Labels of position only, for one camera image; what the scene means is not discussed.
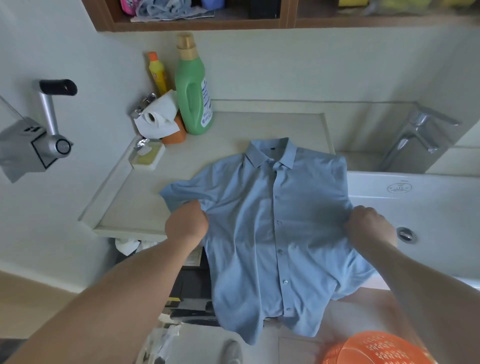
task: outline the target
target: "blue container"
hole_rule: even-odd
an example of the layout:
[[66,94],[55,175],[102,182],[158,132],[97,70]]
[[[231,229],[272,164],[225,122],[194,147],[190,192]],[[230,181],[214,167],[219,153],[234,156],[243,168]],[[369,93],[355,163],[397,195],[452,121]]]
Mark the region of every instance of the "blue container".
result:
[[225,8],[225,0],[202,0],[202,7],[207,10]]

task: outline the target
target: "green detergent bottle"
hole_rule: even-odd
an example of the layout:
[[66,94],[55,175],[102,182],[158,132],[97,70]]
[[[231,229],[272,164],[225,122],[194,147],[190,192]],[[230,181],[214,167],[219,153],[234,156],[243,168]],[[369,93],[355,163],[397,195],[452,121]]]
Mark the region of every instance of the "green detergent bottle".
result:
[[179,33],[177,38],[179,65],[175,86],[180,113],[189,134],[200,135],[212,125],[212,103],[207,91],[205,67],[198,56],[192,33]]

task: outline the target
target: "yellow bottle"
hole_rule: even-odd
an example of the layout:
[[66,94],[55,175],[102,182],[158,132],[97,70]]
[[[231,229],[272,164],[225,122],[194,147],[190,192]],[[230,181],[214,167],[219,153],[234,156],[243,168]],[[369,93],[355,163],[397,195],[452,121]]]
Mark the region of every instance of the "yellow bottle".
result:
[[158,56],[156,52],[148,52],[148,58],[150,60],[150,64],[148,65],[148,69],[153,76],[153,80],[160,91],[160,95],[162,96],[166,94],[172,88],[169,87],[167,82],[167,74],[165,73],[165,67],[163,66],[162,62],[158,60]]

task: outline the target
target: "sink logo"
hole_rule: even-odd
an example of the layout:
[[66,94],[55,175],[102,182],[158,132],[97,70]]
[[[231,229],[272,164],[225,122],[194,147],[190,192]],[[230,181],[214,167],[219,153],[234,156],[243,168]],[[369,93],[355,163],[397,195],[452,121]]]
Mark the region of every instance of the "sink logo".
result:
[[400,181],[388,186],[387,191],[391,194],[405,194],[412,189],[412,185],[408,181]]

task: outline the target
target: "hand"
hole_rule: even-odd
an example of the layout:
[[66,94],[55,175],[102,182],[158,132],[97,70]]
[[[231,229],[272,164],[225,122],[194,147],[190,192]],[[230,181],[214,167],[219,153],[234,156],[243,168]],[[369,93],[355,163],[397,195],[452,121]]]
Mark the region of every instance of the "hand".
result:
[[372,207],[355,207],[345,228],[355,248],[376,243],[397,246],[395,228]]
[[208,219],[197,200],[177,208],[165,223],[165,233],[169,239],[192,243],[192,249],[207,234],[207,230]]

